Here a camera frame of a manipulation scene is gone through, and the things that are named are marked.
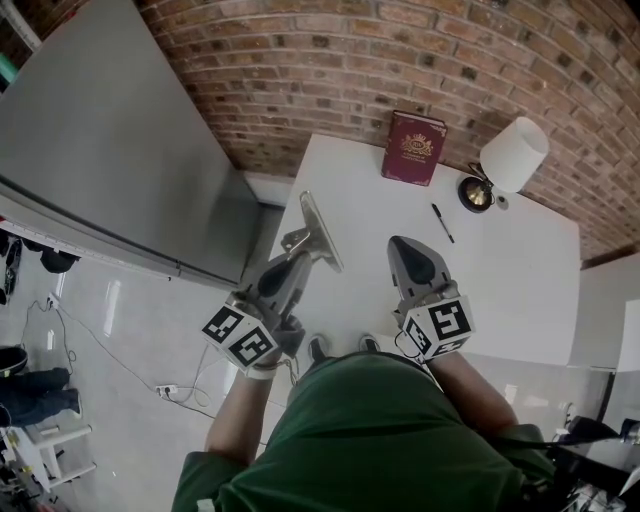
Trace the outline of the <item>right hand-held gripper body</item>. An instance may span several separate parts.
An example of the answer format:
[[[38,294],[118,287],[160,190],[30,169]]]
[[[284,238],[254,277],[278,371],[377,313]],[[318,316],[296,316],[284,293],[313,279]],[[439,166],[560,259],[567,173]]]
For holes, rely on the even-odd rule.
[[[432,360],[459,350],[474,334],[469,299],[456,281],[442,284],[421,298],[401,301],[394,317],[417,360]]]

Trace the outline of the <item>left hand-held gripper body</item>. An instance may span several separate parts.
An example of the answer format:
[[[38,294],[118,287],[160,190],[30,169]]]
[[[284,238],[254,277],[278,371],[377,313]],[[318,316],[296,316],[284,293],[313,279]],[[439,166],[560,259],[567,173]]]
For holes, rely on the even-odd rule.
[[[238,370],[276,370],[304,339],[301,322],[244,294],[230,294],[201,328],[204,339]]]

